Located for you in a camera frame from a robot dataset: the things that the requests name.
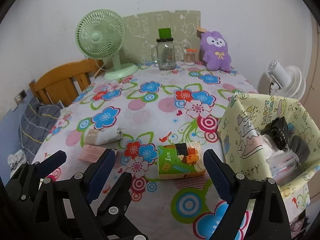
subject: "green lid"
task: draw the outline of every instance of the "green lid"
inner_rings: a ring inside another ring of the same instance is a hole
[[[169,38],[171,38],[171,28],[159,29],[159,38],[160,39],[169,39]]]

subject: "pink paper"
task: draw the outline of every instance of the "pink paper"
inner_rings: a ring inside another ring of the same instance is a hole
[[[100,146],[85,144],[79,160],[95,163],[106,149]]]

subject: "plush toy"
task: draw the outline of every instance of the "plush toy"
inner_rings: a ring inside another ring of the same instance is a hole
[[[202,33],[200,47],[204,51],[203,61],[207,63],[208,70],[231,71],[228,45],[219,32]]]

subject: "gray cloth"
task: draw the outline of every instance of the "gray cloth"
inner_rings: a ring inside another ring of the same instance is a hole
[[[23,116],[18,131],[22,150],[27,162],[32,163],[48,132],[60,116],[60,105],[43,105],[38,98],[32,98]]]

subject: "juice box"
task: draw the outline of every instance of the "juice box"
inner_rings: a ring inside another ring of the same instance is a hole
[[[159,179],[201,176],[205,173],[200,142],[158,146]]]

